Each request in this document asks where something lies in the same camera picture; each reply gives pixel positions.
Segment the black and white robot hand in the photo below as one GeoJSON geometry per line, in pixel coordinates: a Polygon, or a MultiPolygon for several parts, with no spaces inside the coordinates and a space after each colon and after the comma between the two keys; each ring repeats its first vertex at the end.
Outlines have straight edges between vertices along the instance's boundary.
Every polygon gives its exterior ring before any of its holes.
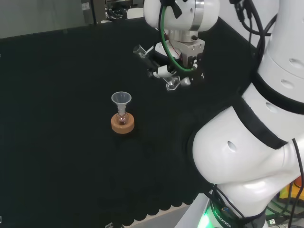
{"type": "Polygon", "coordinates": [[[161,42],[144,51],[142,59],[147,66],[148,76],[162,79],[166,89],[172,91],[179,86],[188,87],[204,79],[200,67],[205,41],[198,39],[190,43],[165,41],[176,64],[167,56],[161,42]]]}

